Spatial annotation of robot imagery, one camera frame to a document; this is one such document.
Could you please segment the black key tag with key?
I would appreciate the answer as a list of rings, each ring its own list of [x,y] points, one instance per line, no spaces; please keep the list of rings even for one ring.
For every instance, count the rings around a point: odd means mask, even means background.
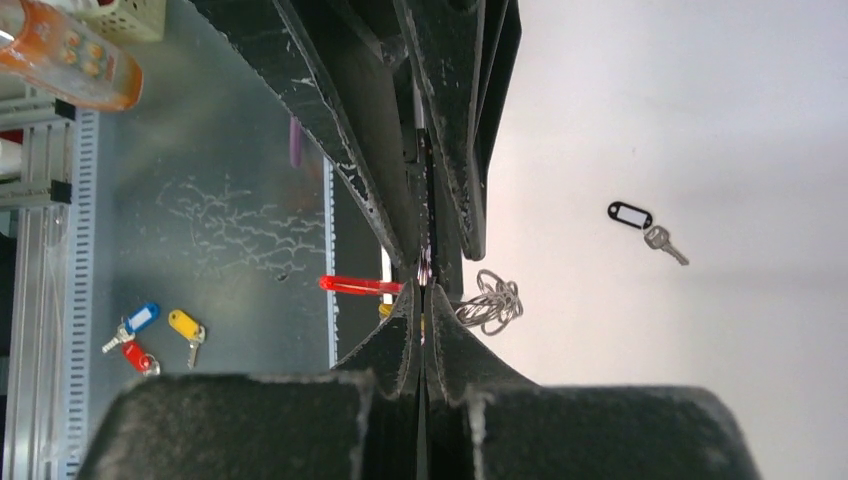
[[[653,215],[647,210],[622,201],[613,201],[608,205],[606,212],[611,220],[638,229],[644,242],[652,250],[667,253],[681,266],[690,264],[689,259],[672,244],[670,232],[656,224]]]

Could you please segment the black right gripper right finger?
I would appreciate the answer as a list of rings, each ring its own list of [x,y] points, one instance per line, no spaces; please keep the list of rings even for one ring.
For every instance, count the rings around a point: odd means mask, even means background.
[[[731,411],[674,385],[541,386],[425,291],[433,479],[757,479]]]

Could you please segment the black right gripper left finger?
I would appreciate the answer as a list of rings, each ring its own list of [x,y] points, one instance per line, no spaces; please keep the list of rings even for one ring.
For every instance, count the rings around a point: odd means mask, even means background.
[[[420,291],[332,369],[181,375],[120,393],[81,479],[411,479],[416,470]]]

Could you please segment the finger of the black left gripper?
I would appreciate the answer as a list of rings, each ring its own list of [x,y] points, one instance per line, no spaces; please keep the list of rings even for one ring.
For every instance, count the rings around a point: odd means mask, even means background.
[[[397,1],[466,259],[486,255],[489,165],[522,37],[516,1]]]
[[[380,244],[412,266],[419,229],[395,74],[407,58],[390,1],[198,1],[332,162]]]

